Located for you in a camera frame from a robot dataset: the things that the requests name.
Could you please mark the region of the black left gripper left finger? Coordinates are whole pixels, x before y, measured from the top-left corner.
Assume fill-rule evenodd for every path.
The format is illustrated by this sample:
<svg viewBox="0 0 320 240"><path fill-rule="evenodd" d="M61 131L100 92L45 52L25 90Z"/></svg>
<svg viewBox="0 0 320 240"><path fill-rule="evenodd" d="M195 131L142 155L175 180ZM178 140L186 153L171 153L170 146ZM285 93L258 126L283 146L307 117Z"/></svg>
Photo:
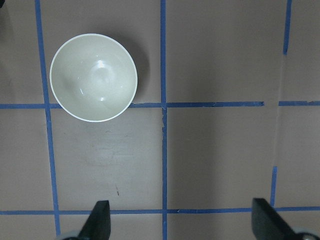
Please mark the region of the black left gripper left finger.
<svg viewBox="0 0 320 240"><path fill-rule="evenodd" d="M108 200L97 201L77 238L108 240L111 235L111 213Z"/></svg>

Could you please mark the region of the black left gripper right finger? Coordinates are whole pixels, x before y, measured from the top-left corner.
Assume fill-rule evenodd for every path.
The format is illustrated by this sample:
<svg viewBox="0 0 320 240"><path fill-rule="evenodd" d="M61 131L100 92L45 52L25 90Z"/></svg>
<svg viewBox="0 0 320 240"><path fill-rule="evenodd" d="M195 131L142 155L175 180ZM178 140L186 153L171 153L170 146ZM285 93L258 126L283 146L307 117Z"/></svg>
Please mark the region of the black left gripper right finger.
<svg viewBox="0 0 320 240"><path fill-rule="evenodd" d="M301 240L264 198L253 198L251 228L257 240Z"/></svg>

